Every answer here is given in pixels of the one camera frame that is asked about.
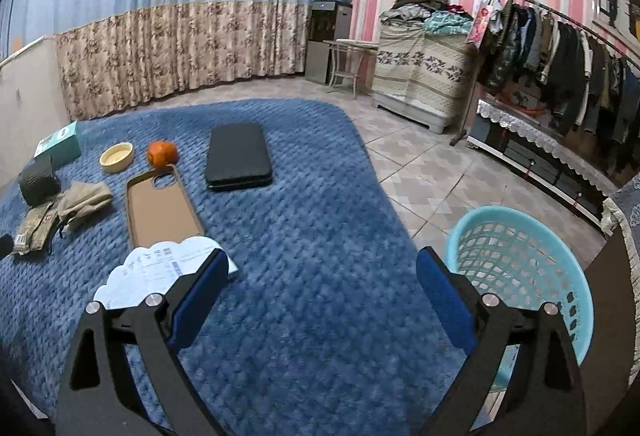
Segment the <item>blue floral curtain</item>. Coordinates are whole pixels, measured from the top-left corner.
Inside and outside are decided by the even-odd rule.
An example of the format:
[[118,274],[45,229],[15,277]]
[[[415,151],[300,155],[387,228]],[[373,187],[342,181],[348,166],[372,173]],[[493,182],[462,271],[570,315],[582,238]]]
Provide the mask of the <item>blue floral curtain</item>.
[[74,119],[255,77],[299,74],[314,0],[1,0],[1,49],[54,40]]

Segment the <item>small metal stool table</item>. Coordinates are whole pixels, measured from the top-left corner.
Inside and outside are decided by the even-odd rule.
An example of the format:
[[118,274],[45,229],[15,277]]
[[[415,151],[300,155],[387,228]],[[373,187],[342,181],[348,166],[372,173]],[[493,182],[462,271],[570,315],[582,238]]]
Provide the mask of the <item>small metal stool table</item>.
[[352,88],[352,98],[358,97],[359,72],[367,56],[378,52],[378,42],[352,39],[325,40],[329,48],[329,87],[347,84]]

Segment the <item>patterned cloth covered chest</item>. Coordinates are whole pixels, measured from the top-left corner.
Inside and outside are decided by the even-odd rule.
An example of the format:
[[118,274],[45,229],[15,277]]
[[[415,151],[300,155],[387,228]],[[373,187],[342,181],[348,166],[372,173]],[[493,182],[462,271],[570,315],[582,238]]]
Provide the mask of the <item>patterned cloth covered chest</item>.
[[474,65],[475,51],[464,34],[384,25],[372,79],[374,104],[442,134],[461,118]]

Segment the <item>hanging dark clothes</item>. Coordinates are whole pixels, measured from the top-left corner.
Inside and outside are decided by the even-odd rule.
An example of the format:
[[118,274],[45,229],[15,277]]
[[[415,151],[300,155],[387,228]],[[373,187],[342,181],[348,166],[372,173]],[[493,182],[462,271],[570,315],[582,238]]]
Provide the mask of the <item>hanging dark clothes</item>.
[[480,0],[476,10],[477,81],[491,97],[607,175],[639,170],[639,72],[625,57],[521,0]]

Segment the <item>metal clothes rack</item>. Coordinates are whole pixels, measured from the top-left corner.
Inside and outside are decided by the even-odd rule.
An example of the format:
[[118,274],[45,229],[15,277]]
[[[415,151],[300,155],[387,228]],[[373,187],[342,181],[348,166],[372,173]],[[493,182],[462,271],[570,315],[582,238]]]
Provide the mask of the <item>metal clothes rack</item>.
[[[633,66],[636,72],[639,72],[639,64],[637,63],[639,54],[637,52],[631,51],[630,48],[626,48],[626,50],[622,50],[621,48],[616,46],[614,43],[609,41],[606,37],[603,37],[601,33],[597,32],[596,30],[593,30],[587,25],[584,25],[579,20],[571,18],[567,14],[564,14],[556,10],[553,7],[543,4],[537,0],[521,0],[521,1],[528,3],[530,5],[533,5],[534,7],[538,7],[541,10],[547,11],[549,14],[554,15],[558,19],[564,20],[564,22],[568,22],[569,24],[573,25],[575,28],[584,30],[585,32],[590,34],[590,36],[593,36],[600,43],[606,45],[610,50],[614,51],[618,56],[625,57],[627,60],[627,63],[630,66]],[[492,3],[494,2],[494,0],[487,0],[487,2]],[[474,104],[474,100],[475,100],[475,85],[477,81],[477,74],[480,73],[480,68],[482,68],[482,63],[484,63],[483,58],[478,56],[477,59],[475,59],[475,64],[472,71],[470,92],[465,102],[465,107],[458,125],[458,130],[456,134],[454,134],[454,136],[450,138],[449,145],[451,147],[456,147],[459,141],[462,141],[462,139],[465,138],[466,135],[468,135],[469,130],[471,130],[471,128],[468,126],[468,121],[470,120],[471,106]]]

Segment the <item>light blue laundry basket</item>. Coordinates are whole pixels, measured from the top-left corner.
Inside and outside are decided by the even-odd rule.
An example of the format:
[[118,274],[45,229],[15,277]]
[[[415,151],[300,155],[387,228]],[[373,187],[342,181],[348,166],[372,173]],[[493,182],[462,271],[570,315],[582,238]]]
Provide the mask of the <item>light blue laundry basket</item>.
[[529,311],[555,304],[584,361],[594,328],[590,288],[573,252],[538,219],[507,207],[466,213],[449,234],[444,263],[481,297]]

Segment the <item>white paper receipt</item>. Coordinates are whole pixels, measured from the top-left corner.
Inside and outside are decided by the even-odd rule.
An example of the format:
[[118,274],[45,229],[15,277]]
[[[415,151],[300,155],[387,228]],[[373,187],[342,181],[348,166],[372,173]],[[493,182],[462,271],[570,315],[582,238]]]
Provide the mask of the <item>white paper receipt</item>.
[[111,271],[92,300],[108,311],[136,307],[150,294],[166,294],[179,277],[195,274],[210,253],[221,249],[217,241],[203,236],[135,248]]

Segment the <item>white cabinet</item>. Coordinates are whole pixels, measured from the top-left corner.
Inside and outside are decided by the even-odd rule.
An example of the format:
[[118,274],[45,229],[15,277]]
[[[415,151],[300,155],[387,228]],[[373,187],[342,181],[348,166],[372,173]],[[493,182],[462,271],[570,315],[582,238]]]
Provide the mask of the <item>white cabinet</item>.
[[41,138],[68,123],[54,39],[41,37],[1,62],[0,181],[32,160]]

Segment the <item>whole orange tangerine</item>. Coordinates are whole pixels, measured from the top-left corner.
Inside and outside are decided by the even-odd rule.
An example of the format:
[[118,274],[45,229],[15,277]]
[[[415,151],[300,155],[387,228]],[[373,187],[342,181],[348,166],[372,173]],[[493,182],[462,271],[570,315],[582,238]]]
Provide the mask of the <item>whole orange tangerine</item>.
[[152,141],[146,149],[146,160],[154,169],[167,167],[179,161],[179,152],[174,143],[170,141]]

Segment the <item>black ribbed cylinder cup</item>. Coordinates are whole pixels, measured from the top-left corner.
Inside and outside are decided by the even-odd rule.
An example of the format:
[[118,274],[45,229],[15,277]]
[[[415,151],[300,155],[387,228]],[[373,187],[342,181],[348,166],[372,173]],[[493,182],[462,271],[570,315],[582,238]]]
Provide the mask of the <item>black ribbed cylinder cup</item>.
[[30,207],[38,207],[61,191],[61,182],[54,172],[50,156],[32,160],[18,175],[17,181]]

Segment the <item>cream round lid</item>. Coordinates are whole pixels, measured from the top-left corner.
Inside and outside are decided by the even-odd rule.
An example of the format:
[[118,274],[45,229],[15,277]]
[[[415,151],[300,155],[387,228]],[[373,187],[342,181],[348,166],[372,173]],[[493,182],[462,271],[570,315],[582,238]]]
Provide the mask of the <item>cream round lid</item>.
[[125,171],[134,162],[134,145],[124,141],[108,147],[100,156],[100,166],[106,174]]

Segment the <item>black flat wallet case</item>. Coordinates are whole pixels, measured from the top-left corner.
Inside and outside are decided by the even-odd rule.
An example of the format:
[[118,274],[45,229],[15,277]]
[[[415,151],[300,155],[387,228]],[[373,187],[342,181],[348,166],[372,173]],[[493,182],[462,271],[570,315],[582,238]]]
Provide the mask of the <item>black flat wallet case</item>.
[[269,185],[272,164],[259,123],[215,126],[210,132],[205,182],[212,190],[232,190]]

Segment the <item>blue patterned sofa cover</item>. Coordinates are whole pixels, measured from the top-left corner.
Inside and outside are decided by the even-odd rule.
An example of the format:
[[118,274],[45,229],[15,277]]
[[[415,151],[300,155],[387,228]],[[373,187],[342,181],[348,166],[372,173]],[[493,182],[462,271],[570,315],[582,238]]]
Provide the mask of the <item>blue patterned sofa cover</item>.
[[631,290],[634,293],[634,360],[629,383],[634,382],[639,373],[639,210],[639,175],[634,175],[622,188],[605,199],[600,222],[608,235],[620,227],[627,251]]

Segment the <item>blue quilted table cover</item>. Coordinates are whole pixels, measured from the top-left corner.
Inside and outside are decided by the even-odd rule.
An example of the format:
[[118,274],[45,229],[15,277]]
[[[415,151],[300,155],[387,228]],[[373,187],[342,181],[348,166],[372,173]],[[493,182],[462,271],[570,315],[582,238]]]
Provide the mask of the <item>blue quilted table cover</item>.
[[[211,191],[215,126],[264,129],[272,181]],[[415,435],[464,355],[416,279],[416,247],[345,112],[315,100],[137,111],[81,124],[64,184],[99,182],[99,158],[167,139],[205,234],[238,265],[179,358],[231,435]]]

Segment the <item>teal tissue box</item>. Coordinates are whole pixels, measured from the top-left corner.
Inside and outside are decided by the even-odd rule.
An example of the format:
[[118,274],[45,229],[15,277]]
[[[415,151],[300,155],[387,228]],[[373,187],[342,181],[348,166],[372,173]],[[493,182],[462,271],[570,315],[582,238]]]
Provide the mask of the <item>teal tissue box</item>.
[[74,121],[44,137],[36,147],[34,159],[49,160],[53,169],[58,170],[80,155],[80,125],[78,121]]

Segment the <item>grey water dispenser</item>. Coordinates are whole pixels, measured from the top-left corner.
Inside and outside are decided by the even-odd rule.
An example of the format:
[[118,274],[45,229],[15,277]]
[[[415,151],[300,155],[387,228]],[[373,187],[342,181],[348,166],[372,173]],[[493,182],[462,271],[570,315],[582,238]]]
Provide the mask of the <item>grey water dispenser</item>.
[[330,41],[347,39],[352,22],[352,4],[314,0],[311,4],[306,44],[305,78],[318,84],[330,82]]

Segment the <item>beige work glove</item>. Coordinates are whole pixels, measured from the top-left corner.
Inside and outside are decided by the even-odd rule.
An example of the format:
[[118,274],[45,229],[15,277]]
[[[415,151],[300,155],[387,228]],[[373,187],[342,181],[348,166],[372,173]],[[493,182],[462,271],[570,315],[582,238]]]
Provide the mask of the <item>beige work glove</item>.
[[73,181],[58,203],[58,231],[68,233],[81,227],[93,214],[113,201],[110,187],[104,182],[84,183]]

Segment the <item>brown phone case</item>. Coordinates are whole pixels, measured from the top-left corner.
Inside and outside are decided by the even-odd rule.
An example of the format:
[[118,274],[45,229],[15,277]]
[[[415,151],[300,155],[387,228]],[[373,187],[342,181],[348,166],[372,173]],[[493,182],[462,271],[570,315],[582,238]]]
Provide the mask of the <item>brown phone case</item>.
[[204,235],[177,168],[172,164],[128,179],[126,213],[133,248],[149,248],[162,241],[180,243]]

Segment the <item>pile of folded clothes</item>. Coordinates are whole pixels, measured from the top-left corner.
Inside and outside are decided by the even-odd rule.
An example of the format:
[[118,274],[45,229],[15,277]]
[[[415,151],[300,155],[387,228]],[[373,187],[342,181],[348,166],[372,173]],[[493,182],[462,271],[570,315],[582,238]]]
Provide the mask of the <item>pile of folded clothes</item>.
[[426,34],[456,36],[470,32],[472,16],[463,6],[449,0],[395,0],[380,15],[380,22],[385,26],[421,29]]

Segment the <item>low lace covered bench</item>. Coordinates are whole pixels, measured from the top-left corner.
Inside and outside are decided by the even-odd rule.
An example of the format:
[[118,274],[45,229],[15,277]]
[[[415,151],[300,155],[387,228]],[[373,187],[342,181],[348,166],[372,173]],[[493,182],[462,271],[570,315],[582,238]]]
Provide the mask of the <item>low lace covered bench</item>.
[[538,123],[489,97],[477,100],[468,143],[546,189],[594,225],[601,222],[605,199],[617,189],[604,173]]

